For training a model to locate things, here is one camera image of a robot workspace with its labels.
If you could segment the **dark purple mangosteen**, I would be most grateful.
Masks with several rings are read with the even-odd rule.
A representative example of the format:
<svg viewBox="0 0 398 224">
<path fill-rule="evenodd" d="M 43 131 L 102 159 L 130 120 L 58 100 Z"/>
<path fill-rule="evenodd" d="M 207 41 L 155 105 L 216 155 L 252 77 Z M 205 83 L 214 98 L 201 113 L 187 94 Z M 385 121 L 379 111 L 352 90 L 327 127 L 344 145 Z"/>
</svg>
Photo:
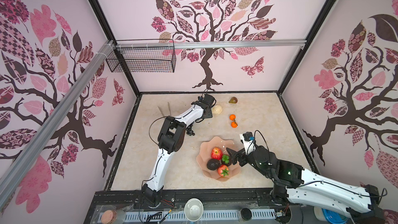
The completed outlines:
<svg viewBox="0 0 398 224">
<path fill-rule="evenodd" d="M 229 167 L 232 164 L 232 160 L 229 155 L 223 155 L 221 158 L 221 163 L 227 167 Z"/>
</svg>

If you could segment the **cream white pear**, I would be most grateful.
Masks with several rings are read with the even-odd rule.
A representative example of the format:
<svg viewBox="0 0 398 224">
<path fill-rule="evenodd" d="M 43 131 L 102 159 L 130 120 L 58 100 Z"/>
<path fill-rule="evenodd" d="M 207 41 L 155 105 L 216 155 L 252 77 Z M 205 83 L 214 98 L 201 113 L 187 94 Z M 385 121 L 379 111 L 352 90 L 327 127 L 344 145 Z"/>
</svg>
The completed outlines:
<svg viewBox="0 0 398 224">
<path fill-rule="evenodd" d="M 216 104 L 211 108 L 211 111 L 213 115 L 220 115 L 223 111 L 223 108 L 221 105 Z"/>
</svg>

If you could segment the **red apple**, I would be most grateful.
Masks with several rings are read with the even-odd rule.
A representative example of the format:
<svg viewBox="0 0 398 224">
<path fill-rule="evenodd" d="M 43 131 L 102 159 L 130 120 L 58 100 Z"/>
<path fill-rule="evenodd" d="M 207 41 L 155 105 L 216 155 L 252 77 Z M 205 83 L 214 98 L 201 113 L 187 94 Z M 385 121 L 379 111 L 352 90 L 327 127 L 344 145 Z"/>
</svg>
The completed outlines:
<svg viewBox="0 0 398 224">
<path fill-rule="evenodd" d="M 222 156 L 223 156 L 223 152 L 219 147 L 214 147 L 211 150 L 211 158 L 212 159 L 216 159 L 216 160 L 221 160 Z"/>
</svg>

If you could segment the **red strawberry fruit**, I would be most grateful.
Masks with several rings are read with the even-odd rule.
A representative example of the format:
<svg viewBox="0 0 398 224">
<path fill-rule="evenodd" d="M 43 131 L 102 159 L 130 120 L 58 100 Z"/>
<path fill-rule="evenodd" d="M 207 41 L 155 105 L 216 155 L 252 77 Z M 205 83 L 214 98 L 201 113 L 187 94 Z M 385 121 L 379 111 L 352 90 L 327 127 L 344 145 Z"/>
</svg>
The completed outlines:
<svg viewBox="0 0 398 224">
<path fill-rule="evenodd" d="M 218 168 L 217 172 L 220 177 L 226 177 L 229 175 L 229 168 L 223 164 Z"/>
</svg>

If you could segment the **dark avocado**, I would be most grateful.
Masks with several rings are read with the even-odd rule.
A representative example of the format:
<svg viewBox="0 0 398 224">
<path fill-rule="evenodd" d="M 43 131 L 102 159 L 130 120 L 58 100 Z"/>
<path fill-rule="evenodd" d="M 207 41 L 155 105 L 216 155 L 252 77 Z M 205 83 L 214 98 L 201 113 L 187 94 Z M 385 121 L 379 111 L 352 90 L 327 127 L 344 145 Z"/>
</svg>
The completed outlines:
<svg viewBox="0 0 398 224">
<path fill-rule="evenodd" d="M 218 159 L 210 159 L 208 160 L 206 167 L 210 170 L 210 171 L 215 171 L 217 170 L 219 167 L 221 167 L 221 162 Z"/>
</svg>

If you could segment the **brown green pear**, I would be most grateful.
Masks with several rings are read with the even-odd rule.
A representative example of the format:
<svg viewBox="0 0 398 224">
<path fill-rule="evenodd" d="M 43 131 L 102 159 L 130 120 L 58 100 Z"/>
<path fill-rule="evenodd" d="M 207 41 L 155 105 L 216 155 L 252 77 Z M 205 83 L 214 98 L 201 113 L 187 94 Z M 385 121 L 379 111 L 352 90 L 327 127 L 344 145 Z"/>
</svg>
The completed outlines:
<svg viewBox="0 0 398 224">
<path fill-rule="evenodd" d="M 238 99 L 236 97 L 231 97 L 231 99 L 229 100 L 230 104 L 236 104 L 238 102 Z"/>
</svg>

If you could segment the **pink scalloped fruit bowl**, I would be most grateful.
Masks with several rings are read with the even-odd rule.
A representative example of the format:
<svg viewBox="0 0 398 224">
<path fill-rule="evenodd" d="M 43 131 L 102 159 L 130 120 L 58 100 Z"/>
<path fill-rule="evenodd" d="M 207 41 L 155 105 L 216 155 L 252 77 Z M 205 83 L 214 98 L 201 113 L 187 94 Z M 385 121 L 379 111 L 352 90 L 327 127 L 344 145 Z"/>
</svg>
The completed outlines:
<svg viewBox="0 0 398 224">
<path fill-rule="evenodd" d="M 228 148 L 237 150 L 236 143 L 232 140 L 223 140 L 218 136 L 201 144 L 197 163 L 204 176 L 218 181 L 227 181 L 240 173 L 239 165 L 232 163 Z"/>
</svg>

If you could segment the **orange tangerine pair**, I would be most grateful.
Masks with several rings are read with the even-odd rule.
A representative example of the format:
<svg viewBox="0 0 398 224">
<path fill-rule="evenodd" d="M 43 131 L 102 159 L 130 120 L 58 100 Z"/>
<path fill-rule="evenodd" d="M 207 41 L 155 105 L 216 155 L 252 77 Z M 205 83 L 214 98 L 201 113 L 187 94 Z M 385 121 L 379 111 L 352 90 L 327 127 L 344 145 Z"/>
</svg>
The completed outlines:
<svg viewBox="0 0 398 224">
<path fill-rule="evenodd" d="M 237 128 L 238 124 L 236 122 L 236 116 L 234 114 L 229 116 L 229 119 L 231 120 L 231 127 L 232 128 Z"/>
</svg>

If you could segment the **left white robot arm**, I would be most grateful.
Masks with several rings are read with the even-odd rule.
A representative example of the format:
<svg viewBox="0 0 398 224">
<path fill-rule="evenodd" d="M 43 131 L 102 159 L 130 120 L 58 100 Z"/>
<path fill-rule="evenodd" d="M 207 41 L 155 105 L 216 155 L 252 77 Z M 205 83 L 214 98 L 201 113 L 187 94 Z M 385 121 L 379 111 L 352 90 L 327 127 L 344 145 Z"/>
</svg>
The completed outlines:
<svg viewBox="0 0 398 224">
<path fill-rule="evenodd" d="M 164 180 L 170 162 L 181 149 L 186 135 L 192 136 L 192 126 L 196 122 L 212 118 L 212 108 L 216 99 L 204 94 L 191 103 L 191 107 L 180 115 L 166 116 L 158 135 L 158 155 L 150 178 L 143 181 L 141 192 L 147 204 L 157 207 L 161 203 Z"/>
</svg>

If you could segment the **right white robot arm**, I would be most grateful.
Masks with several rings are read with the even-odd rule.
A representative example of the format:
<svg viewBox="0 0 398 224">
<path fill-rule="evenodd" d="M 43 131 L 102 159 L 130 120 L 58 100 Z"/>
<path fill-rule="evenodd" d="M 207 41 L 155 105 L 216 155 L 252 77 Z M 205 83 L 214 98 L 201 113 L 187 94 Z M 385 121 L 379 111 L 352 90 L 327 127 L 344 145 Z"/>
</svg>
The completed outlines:
<svg viewBox="0 0 398 224">
<path fill-rule="evenodd" d="M 381 194 L 373 185 L 353 186 L 316 174 L 296 163 L 277 159 L 264 146 L 249 145 L 239 151 L 227 148 L 233 164 L 248 164 L 273 181 L 277 204 L 304 204 L 350 218 L 355 224 L 383 224 Z"/>
</svg>

